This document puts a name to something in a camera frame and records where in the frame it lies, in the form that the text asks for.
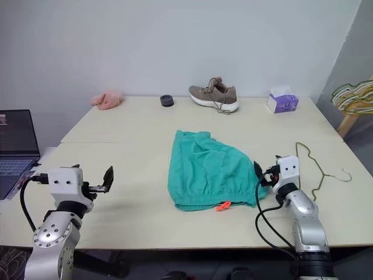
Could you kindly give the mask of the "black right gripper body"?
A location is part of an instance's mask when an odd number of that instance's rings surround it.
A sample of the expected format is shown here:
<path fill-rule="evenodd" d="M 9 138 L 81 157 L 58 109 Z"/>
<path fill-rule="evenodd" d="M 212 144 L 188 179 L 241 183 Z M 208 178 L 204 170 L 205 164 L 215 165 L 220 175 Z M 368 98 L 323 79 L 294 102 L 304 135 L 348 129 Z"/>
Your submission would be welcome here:
<path fill-rule="evenodd" d="M 262 187 L 274 187 L 279 182 L 280 166 L 275 165 L 267 169 L 260 179 Z"/>

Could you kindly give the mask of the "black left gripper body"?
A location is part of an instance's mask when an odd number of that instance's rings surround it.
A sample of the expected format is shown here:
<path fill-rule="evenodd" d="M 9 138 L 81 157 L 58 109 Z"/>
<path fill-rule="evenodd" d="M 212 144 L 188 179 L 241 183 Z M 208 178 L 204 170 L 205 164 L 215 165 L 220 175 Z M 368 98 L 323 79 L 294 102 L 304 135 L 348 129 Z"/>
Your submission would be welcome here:
<path fill-rule="evenodd" d="M 93 201 L 97 198 L 97 194 L 102 191 L 102 186 L 90 186 L 89 182 L 84 181 L 82 185 L 83 204 L 87 209 L 92 209 Z"/>

